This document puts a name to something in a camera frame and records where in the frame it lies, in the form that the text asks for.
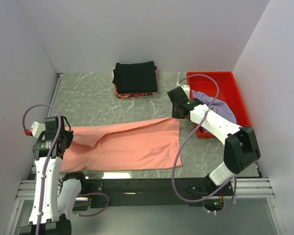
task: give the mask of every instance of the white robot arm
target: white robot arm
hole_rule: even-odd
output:
[[[249,126],[241,127],[227,121],[196,98],[189,100],[189,92],[189,87],[185,85],[168,92],[173,105],[172,117],[187,118],[199,124],[208,111],[201,126],[222,142],[224,156],[223,162],[207,177],[215,186],[220,186],[260,158],[255,132]]]
[[[60,137],[57,140],[51,159],[48,162],[45,175],[44,196],[41,194],[41,178],[43,167],[47,159],[47,152],[54,140],[58,128],[57,117],[49,117],[45,124],[34,122],[31,127],[31,135],[37,138],[33,147],[36,165],[36,186],[34,205],[28,220],[28,226],[20,228],[21,235],[33,235],[36,231],[37,218],[40,215],[39,234],[70,235],[70,216],[77,196],[85,190],[86,179],[83,172],[68,173],[62,179],[62,190],[58,196],[58,179],[64,151],[69,148],[73,131],[61,127]],[[43,198],[42,212],[38,210],[40,198]]]

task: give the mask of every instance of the white enclosure wall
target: white enclosure wall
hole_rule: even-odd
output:
[[[294,235],[294,0],[271,0],[234,75],[288,234]]]
[[[16,0],[0,0],[0,235],[11,214],[17,190],[33,163],[34,139],[22,129],[31,105],[50,103],[56,72]],[[30,121],[43,120],[37,109]]]
[[[269,0],[19,0],[57,72],[232,71]]]

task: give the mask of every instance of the cable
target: cable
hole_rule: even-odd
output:
[[[53,106],[51,106],[49,104],[37,104],[37,105],[34,105],[34,106],[29,107],[25,111],[25,113],[23,115],[22,125],[23,125],[23,129],[24,129],[24,132],[25,133],[26,133],[26,131],[28,131],[28,129],[26,129],[26,127],[25,127],[25,117],[26,117],[27,113],[31,109],[36,108],[36,107],[39,107],[39,106],[47,106],[49,108],[52,108],[56,112],[56,114],[58,116],[58,121],[59,121],[58,129],[57,129],[57,132],[55,134],[54,140],[52,141],[51,147],[50,147],[50,149],[48,151],[48,154],[47,154],[47,157],[46,157],[46,161],[45,161],[45,164],[44,164],[44,167],[43,167],[43,172],[42,172],[41,187],[40,187],[40,198],[39,198],[39,207],[38,207],[38,212],[42,212],[43,203],[44,203],[44,196],[45,196],[46,170],[47,170],[47,167],[48,167],[49,160],[51,158],[51,153],[53,151],[53,148],[54,148],[54,146],[57,143],[57,140],[59,138],[62,123],[61,123],[60,114],[59,114],[59,112],[58,112],[58,110],[56,108],[54,108]],[[37,225],[36,225],[35,235],[39,235],[39,227],[40,227],[40,224],[41,224],[41,215],[39,214],[39,215],[37,215]]]
[[[216,88],[217,88],[217,92],[216,92],[216,95],[215,97],[211,100],[211,102],[208,104],[208,108],[210,108],[210,106],[213,104],[213,102],[215,102],[215,100],[217,99],[218,95],[219,95],[219,92],[220,92],[220,89],[219,89],[219,85],[217,84],[217,82],[210,76],[207,76],[205,74],[193,74],[193,75],[190,75],[190,76],[187,76],[183,79],[181,79],[180,81],[178,81],[177,85],[179,86],[181,84],[182,81],[188,79],[188,78],[191,78],[191,77],[195,77],[195,76],[202,76],[202,77],[206,77],[208,78],[209,80],[211,80],[215,85],[216,85]],[[208,115],[208,112],[209,110],[207,110],[204,114],[204,117],[203,119],[200,121],[200,123],[198,124],[198,126],[196,128],[194,128],[194,130],[188,135],[188,137],[184,140],[184,142],[182,143],[180,149],[178,150],[177,152],[177,155],[175,157],[175,160],[174,160],[174,163],[173,163],[173,168],[172,168],[172,187],[173,187],[173,190],[176,194],[176,196],[181,199],[182,201],[184,202],[188,202],[188,203],[198,203],[198,202],[202,202],[204,200],[207,200],[209,199],[211,196],[213,196],[214,194],[216,194],[217,192],[219,192],[225,185],[227,185],[227,183],[230,182],[231,179],[228,179],[227,181],[225,181],[221,186],[219,186],[215,191],[213,191],[212,193],[210,193],[208,196],[205,196],[205,197],[202,197],[200,199],[197,199],[197,200],[189,200],[189,199],[186,199],[184,197],[182,197],[177,189],[176,189],[176,186],[175,186],[175,181],[174,181],[174,175],[175,175],[175,168],[176,168],[176,164],[177,164],[177,160],[178,160],[178,157],[180,156],[180,153],[184,147],[184,145],[186,144],[186,142],[190,139],[190,137],[199,129],[199,127],[203,124],[203,122],[206,120],[207,118],[207,115]],[[236,192],[236,178],[233,177],[234,179],[234,191]],[[235,197],[235,193],[233,194],[232,198],[231,198],[231,201],[230,203],[232,203],[234,201],[234,197]],[[224,211],[225,209],[228,208],[228,206],[230,205],[230,203],[228,205],[226,205],[225,208],[223,208],[221,211],[218,211],[218,212],[222,212]]]
[[[109,205],[109,197],[106,194],[104,194],[102,192],[92,192],[92,193],[83,194],[80,197],[87,197],[87,196],[94,196],[94,195],[104,196],[107,199],[106,205],[104,205],[104,207],[100,211],[98,211],[94,214],[78,214],[74,211],[72,213],[76,214],[77,216],[81,216],[81,217],[91,217],[91,216],[94,216],[94,215],[97,215],[97,214],[100,214],[101,212],[103,212],[107,208],[107,206]]]
[[[69,126],[69,131],[71,131],[71,125],[69,124],[67,117],[63,116],[63,119],[67,123],[67,125]]]
[[[58,186],[60,186],[59,195],[58,195],[58,196],[60,196],[60,194],[62,192],[62,188],[63,188],[63,181],[59,180]]]

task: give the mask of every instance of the red plastic bin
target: red plastic bin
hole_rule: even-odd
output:
[[[234,113],[237,124],[240,126],[250,126],[250,121],[245,110],[239,89],[237,88],[234,76],[231,72],[188,72],[186,76],[194,74],[204,74],[215,79],[220,88],[220,93],[217,99],[227,103],[229,108]],[[214,97],[217,92],[215,84],[206,77],[195,76],[187,79],[187,83],[190,86],[190,98],[193,99],[192,90],[196,92],[203,92],[208,96]],[[198,138],[215,138],[211,133],[203,132],[200,127],[197,132]]]

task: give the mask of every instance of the marble tabletop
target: marble tabletop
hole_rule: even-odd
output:
[[[65,73],[54,96],[53,105],[69,120],[72,126],[109,125],[170,117],[172,104],[167,92],[174,89],[184,72],[160,72],[158,92],[152,96],[118,99],[113,95],[112,73]],[[194,124],[180,121],[180,144],[193,130]],[[218,139],[198,139],[193,135],[181,153],[182,167],[175,176],[205,177],[223,159],[223,145]],[[114,178],[169,178],[171,169],[90,171],[83,170],[91,179]],[[253,164],[239,174],[241,177],[258,177]]]

